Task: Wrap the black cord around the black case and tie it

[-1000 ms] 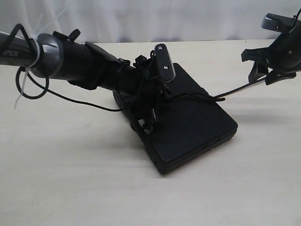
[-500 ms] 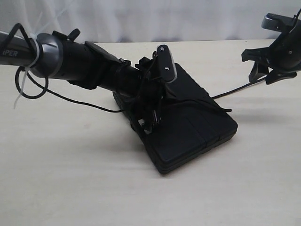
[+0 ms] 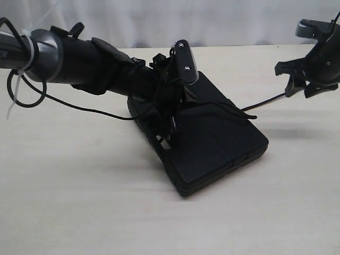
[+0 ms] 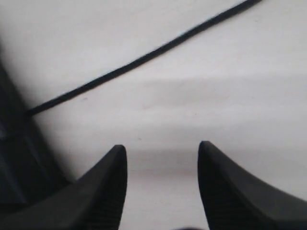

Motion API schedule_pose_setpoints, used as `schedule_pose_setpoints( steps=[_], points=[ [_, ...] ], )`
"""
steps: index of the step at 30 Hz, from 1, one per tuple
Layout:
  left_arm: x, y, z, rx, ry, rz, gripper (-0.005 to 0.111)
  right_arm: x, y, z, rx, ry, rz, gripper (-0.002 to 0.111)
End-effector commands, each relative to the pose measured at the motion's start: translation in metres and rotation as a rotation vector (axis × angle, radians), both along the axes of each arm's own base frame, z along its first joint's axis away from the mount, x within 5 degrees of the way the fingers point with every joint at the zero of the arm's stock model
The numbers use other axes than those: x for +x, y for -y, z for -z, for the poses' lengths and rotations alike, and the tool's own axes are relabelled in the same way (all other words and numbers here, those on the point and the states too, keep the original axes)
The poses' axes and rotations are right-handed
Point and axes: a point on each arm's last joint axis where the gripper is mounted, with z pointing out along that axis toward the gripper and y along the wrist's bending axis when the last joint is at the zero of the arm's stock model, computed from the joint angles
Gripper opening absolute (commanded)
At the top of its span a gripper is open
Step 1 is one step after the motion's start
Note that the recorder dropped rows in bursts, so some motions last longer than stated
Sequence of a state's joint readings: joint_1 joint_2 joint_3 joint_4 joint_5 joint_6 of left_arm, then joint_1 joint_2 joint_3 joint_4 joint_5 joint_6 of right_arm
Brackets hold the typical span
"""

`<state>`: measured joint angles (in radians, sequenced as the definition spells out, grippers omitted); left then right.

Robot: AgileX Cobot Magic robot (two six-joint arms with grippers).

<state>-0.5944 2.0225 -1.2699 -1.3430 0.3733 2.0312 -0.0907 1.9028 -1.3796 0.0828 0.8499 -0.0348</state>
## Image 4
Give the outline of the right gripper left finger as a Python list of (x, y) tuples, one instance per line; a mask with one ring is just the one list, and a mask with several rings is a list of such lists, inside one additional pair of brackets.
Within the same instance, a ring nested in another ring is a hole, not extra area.
[(127, 192), (127, 153), (115, 145), (94, 167), (30, 207), (7, 215), (2, 230), (117, 230)]

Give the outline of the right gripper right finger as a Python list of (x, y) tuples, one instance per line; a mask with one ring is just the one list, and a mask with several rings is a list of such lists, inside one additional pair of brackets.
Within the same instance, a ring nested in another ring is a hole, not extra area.
[(307, 203), (269, 185), (209, 141), (198, 150), (198, 184), (211, 230), (305, 230)]

